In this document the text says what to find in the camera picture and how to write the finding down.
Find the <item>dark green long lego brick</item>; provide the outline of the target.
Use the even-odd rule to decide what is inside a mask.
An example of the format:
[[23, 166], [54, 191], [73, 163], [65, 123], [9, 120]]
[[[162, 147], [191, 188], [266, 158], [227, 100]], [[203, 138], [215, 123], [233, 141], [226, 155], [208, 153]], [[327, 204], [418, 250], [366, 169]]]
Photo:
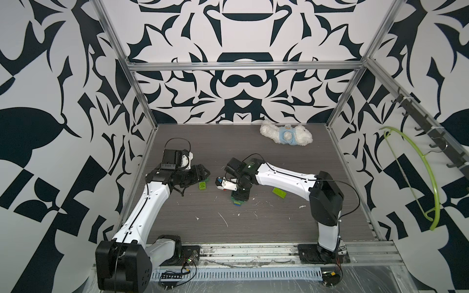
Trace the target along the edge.
[[234, 203], [234, 202], [239, 202], [239, 203], [242, 203], [242, 204], [244, 203], [243, 200], [238, 200], [238, 199], [234, 199], [234, 198], [232, 198], [232, 201], [233, 201], [233, 203]]

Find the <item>lime long lego brick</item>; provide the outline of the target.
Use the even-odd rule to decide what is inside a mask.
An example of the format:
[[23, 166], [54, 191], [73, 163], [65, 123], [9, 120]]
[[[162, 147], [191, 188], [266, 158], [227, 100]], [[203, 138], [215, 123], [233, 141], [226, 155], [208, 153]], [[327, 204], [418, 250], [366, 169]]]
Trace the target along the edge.
[[281, 199], [284, 199], [287, 196], [287, 192], [279, 188], [273, 188], [272, 193], [277, 195]]

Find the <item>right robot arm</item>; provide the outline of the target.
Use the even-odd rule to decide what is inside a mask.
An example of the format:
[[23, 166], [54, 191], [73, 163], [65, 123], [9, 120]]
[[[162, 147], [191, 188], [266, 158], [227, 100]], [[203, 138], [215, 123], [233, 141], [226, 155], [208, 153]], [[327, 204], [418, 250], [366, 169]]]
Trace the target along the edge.
[[318, 251], [328, 254], [337, 251], [344, 194], [329, 173], [298, 173], [262, 159], [240, 161], [234, 157], [225, 172], [226, 176], [216, 179], [216, 186], [230, 190], [234, 201], [248, 201], [253, 186], [268, 186], [309, 202], [311, 216], [318, 224]]

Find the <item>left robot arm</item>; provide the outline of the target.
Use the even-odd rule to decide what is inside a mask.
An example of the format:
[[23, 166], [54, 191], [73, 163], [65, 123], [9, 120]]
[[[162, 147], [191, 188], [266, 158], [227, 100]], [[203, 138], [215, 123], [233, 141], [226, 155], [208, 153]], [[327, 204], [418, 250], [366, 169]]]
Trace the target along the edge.
[[109, 241], [95, 251], [98, 288], [115, 293], [142, 293], [155, 267], [176, 257], [180, 237], [163, 236], [147, 244], [158, 213], [173, 191], [205, 181], [210, 171], [191, 163], [190, 150], [168, 150], [155, 169], [145, 177], [146, 187], [132, 213]]

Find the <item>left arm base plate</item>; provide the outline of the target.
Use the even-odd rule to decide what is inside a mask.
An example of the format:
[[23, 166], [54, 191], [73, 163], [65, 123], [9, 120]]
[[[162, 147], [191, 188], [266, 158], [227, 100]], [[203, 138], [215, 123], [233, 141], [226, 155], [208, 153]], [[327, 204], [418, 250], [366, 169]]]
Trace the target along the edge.
[[147, 253], [151, 259], [154, 269], [157, 267], [182, 267], [184, 264], [188, 266], [195, 264], [198, 266], [201, 255], [201, 246], [177, 244], [173, 251], [173, 255], [167, 259], [163, 258], [168, 256], [169, 247], [163, 247], [163, 249], [152, 251], [150, 251], [150, 247], [148, 247]]

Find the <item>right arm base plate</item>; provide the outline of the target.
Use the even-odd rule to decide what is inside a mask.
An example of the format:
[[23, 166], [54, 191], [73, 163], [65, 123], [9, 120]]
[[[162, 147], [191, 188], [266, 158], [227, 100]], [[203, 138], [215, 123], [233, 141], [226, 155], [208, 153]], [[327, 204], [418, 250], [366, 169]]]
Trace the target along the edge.
[[350, 263], [351, 259], [345, 243], [340, 239], [335, 251], [329, 251], [318, 244], [298, 244], [298, 255], [302, 264]]

